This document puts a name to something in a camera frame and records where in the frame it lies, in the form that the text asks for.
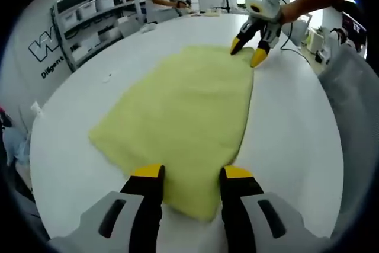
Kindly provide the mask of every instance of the yellow towel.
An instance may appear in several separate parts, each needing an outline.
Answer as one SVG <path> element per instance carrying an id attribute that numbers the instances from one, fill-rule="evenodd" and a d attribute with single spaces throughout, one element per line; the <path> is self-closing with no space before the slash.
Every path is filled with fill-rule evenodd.
<path id="1" fill-rule="evenodd" d="M 236 157 L 253 85 L 252 48 L 194 46 L 165 60 L 121 97 L 89 132 L 130 175 L 163 164 L 164 202 L 209 221 L 220 204 L 221 168 Z"/>

